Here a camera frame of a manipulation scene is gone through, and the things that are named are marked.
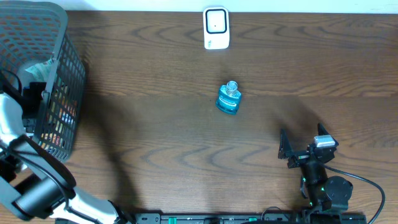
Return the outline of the teal mouthwash bottle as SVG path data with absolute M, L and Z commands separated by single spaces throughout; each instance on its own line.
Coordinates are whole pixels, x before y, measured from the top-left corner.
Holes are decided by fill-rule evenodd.
M 235 115 L 238 112 L 241 98 L 242 93 L 238 90 L 238 83 L 231 80 L 220 86 L 216 107 L 224 113 Z

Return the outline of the pale green wipes pack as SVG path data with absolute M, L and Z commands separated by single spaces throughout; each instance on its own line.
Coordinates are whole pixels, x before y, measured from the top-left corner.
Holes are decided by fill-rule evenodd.
M 37 63 L 26 69 L 37 82 L 47 82 L 52 68 L 52 60 Z

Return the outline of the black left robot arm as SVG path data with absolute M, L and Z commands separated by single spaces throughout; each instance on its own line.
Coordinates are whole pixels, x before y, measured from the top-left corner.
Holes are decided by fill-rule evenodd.
M 21 220 L 57 223 L 135 223 L 109 200 L 76 186 L 71 172 L 26 135 L 23 97 L 1 82 L 1 204 Z

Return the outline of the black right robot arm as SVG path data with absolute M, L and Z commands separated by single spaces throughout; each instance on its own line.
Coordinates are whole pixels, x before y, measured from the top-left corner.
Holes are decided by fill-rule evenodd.
M 348 209 L 353 185 L 340 176 L 329 177 L 325 164 L 335 158 L 338 142 L 322 124 L 317 125 L 318 135 L 306 150 L 294 151 L 286 132 L 280 131 L 279 159 L 287 160 L 289 169 L 300 168 L 300 191 L 309 199 L 310 206 L 300 212 L 304 223 L 341 223 L 341 214 Z

